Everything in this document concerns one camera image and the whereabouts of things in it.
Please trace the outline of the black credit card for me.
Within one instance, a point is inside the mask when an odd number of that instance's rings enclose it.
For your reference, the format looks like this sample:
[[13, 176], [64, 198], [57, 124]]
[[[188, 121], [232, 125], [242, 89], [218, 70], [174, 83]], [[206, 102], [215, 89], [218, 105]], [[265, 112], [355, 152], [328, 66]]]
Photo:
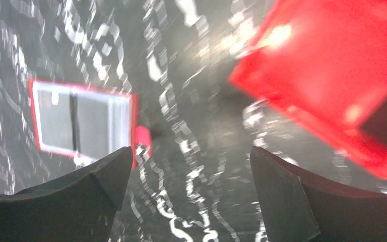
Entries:
[[38, 91], [42, 143], [73, 150], [70, 95], [57, 91]]

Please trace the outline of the red leather card holder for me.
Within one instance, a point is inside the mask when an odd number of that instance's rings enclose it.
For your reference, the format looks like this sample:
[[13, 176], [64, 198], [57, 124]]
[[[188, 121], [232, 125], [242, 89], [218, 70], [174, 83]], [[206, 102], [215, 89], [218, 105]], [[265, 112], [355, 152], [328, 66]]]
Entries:
[[139, 97], [86, 84], [30, 78], [35, 140], [40, 151], [89, 165], [122, 148], [152, 154], [150, 130], [139, 124]]

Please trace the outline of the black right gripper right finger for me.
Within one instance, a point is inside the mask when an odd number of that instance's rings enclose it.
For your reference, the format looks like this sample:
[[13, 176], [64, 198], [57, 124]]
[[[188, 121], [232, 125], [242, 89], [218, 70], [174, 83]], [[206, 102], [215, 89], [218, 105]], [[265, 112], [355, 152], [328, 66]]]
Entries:
[[347, 186], [261, 148], [250, 165], [269, 241], [387, 241], [387, 194]]

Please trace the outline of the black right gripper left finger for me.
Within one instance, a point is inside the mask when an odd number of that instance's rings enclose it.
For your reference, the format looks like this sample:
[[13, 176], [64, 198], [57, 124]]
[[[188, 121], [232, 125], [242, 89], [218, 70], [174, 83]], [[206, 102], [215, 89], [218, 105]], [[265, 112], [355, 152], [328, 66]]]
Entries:
[[123, 147], [46, 183], [0, 195], [0, 241], [107, 241], [133, 152]]

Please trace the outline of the red plastic bin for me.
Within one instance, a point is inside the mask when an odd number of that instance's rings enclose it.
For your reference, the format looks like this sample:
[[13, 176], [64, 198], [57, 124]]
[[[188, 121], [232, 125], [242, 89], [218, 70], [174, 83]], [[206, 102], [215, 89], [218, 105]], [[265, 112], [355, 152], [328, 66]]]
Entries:
[[229, 82], [387, 179], [387, 1], [276, 1]]

